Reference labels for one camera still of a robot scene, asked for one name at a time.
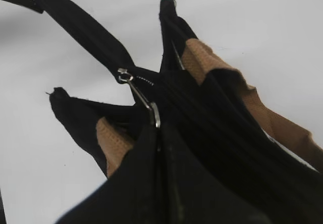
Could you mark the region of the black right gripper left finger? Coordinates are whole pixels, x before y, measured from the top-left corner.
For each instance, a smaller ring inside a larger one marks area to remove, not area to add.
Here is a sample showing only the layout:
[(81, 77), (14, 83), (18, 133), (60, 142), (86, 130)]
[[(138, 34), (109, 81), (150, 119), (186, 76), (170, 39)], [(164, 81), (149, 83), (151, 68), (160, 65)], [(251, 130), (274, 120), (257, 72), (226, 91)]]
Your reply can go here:
[(155, 203), (157, 129), (145, 126), (120, 167), (57, 223), (159, 223)]

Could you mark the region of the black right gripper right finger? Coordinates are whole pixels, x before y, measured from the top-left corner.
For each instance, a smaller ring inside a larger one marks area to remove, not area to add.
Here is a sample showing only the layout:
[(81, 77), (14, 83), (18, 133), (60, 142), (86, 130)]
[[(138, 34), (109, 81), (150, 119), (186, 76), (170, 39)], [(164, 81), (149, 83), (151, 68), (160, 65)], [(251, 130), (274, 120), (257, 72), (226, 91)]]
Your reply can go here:
[(195, 157), (175, 127), (162, 125), (170, 223), (270, 223), (260, 210), (223, 186)]

